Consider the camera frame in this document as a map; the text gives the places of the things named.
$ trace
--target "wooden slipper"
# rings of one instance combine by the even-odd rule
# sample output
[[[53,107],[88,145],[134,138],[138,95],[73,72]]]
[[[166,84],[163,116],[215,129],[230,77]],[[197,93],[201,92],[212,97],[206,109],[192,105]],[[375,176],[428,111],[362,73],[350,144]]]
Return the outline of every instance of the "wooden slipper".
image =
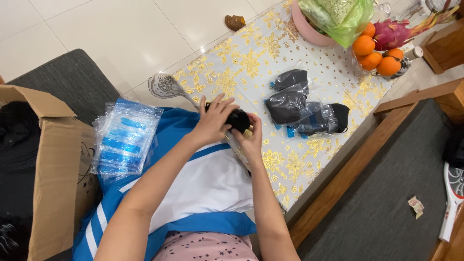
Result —
[[[242,27],[245,26],[245,18],[243,18],[243,16],[226,15],[226,17],[224,18],[224,22],[226,23],[226,26],[234,32],[240,30]]]

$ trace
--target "open cardboard box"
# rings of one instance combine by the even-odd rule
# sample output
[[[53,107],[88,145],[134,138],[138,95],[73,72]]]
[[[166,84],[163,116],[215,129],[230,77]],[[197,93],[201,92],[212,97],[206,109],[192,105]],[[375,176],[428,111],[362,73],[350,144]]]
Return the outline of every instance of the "open cardboard box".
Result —
[[[97,178],[89,172],[94,130],[49,93],[0,85],[0,102],[28,102],[39,117],[32,234],[28,261],[42,261],[72,246],[79,221],[93,206]]]

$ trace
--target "electric fly swatter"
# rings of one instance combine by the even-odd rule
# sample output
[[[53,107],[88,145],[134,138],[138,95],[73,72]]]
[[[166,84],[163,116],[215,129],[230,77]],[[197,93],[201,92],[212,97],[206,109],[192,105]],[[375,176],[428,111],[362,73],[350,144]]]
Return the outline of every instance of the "electric fly swatter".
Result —
[[[445,162],[444,167],[446,193],[448,194],[448,203],[446,207],[445,218],[441,226],[439,239],[449,242],[451,232],[453,231],[454,218],[459,204],[464,201],[464,169],[450,167]]]

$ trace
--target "tablecloth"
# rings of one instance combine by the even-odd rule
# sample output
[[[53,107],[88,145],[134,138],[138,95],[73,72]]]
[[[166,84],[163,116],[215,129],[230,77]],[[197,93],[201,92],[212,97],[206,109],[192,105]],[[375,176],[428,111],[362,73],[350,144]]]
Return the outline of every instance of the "tablecloth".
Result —
[[[235,97],[241,109],[258,115],[263,120],[263,162],[284,213],[392,86],[382,77],[361,76],[343,47],[319,47],[303,39],[291,17],[292,2],[275,5],[175,74],[156,73],[149,80],[151,93],[160,98],[181,95],[198,108],[202,95],[211,101],[224,92],[226,97]],[[318,97],[323,103],[350,108],[345,133],[289,139],[284,128],[276,130],[272,125],[263,103],[275,93],[269,83],[300,61],[311,76],[311,88],[320,90]],[[227,138],[246,163],[237,141],[232,135]]]

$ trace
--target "green plastic bag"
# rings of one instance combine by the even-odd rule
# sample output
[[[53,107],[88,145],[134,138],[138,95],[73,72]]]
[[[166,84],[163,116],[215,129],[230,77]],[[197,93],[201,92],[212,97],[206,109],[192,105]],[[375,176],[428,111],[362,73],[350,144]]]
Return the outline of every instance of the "green plastic bag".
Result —
[[[314,25],[345,48],[366,29],[375,12],[373,0],[298,0],[298,5]]]

